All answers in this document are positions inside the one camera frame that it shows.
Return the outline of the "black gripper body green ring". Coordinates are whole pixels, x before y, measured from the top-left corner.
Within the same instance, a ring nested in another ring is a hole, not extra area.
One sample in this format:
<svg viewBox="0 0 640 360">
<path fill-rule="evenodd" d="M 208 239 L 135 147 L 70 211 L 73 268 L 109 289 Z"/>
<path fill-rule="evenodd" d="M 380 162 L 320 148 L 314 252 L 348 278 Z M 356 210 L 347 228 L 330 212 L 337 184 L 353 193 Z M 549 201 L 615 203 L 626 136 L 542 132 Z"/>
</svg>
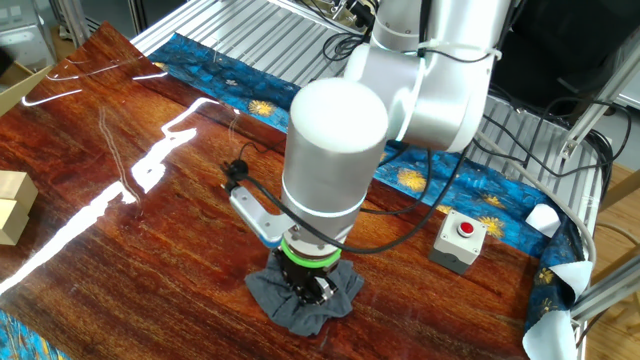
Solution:
<svg viewBox="0 0 640 360">
<path fill-rule="evenodd" d="M 340 256 L 341 250 L 337 250 L 332 255 L 325 258 L 303 258 L 296 254 L 285 240 L 282 240 L 280 246 L 277 248 L 277 262 L 280 266 L 284 280 L 286 282 L 309 281 L 313 296 L 319 295 L 315 277 L 329 278 L 329 275 L 337 269 Z"/>
</svg>

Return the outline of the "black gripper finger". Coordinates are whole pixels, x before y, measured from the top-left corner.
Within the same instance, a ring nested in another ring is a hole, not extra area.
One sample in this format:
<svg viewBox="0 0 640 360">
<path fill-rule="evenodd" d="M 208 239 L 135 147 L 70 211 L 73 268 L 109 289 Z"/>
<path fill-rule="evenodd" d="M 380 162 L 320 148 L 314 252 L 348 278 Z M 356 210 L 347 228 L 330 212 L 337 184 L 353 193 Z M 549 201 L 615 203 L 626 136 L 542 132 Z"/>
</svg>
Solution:
<svg viewBox="0 0 640 360">
<path fill-rule="evenodd" d="M 334 295 L 335 284 L 326 277 L 315 277 L 315 282 L 317 284 L 319 293 L 315 303 L 317 305 L 322 305 Z"/>
<path fill-rule="evenodd" d="M 288 281 L 287 285 L 293 291 L 293 294 L 303 304 L 313 303 L 313 292 L 309 281 Z"/>
</svg>

